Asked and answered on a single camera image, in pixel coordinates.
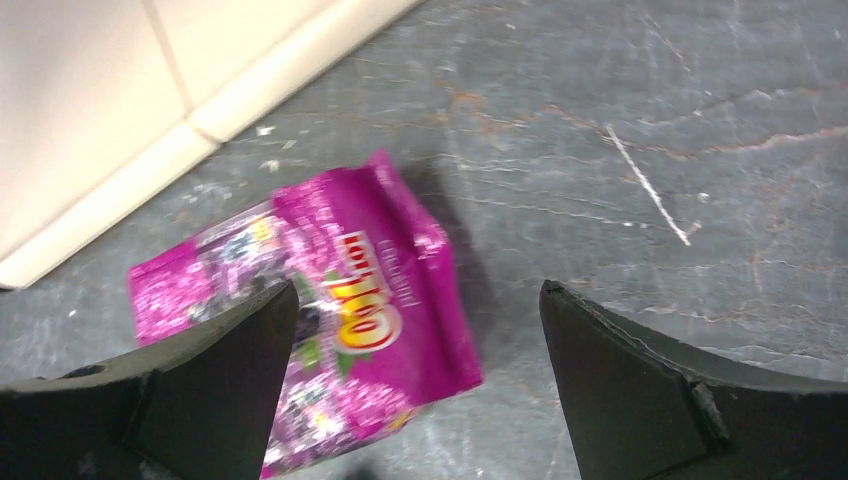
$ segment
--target snack bag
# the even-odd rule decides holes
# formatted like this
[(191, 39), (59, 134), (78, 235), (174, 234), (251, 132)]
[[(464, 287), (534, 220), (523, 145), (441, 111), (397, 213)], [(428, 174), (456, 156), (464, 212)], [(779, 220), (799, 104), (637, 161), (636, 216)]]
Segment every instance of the snack bag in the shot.
[[(190, 326), (186, 306), (208, 317), (268, 282), (297, 287), (300, 318), (263, 478), (384, 438), (420, 407), (482, 382), (447, 235), (383, 150), (361, 168), (281, 188), (177, 248), (191, 255), (163, 258), (169, 251), (130, 275), (140, 340)], [(147, 276), (187, 275), (187, 260), (173, 258), (200, 265), (214, 294), (199, 285), (203, 295), (142, 294)], [(172, 328), (151, 330), (166, 320)]]
[(215, 286), (192, 241), (130, 268), (136, 338), (145, 347), (212, 318)]

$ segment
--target pink snack bag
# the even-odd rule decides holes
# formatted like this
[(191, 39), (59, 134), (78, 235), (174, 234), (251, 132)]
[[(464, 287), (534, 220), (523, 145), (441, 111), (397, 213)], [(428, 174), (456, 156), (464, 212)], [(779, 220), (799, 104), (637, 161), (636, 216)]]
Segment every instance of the pink snack bag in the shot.
[[(247, 213), (223, 228), (233, 240), (202, 232), (133, 267), (130, 292), (147, 344), (227, 308), (243, 286), (294, 280), (300, 318), (263, 478), (384, 438), (482, 383), (447, 235), (384, 150)], [(233, 259), (238, 275), (222, 274)]]

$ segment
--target white tile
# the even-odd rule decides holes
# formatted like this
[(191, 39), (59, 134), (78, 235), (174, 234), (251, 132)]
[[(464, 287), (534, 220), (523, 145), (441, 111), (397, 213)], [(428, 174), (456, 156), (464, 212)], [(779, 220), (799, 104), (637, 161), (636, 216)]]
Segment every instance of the white tile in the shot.
[(199, 104), (189, 120), (214, 138), (232, 138), (418, 1), (333, 1)]
[(138, 0), (0, 0), (0, 261), (183, 114)]
[(155, 6), (192, 102), (233, 76), (333, 0), (145, 0)]

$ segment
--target gray floor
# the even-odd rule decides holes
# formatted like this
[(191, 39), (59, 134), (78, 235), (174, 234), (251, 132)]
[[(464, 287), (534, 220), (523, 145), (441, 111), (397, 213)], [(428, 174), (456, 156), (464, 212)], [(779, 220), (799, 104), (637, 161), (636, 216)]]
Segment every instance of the gray floor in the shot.
[(544, 278), (710, 351), (848, 380), (846, 19), (843, 0), (430, 0), (0, 294), (0, 382), (132, 349), (129, 266), (383, 145), (453, 236), (487, 383), (287, 478), (579, 478)]

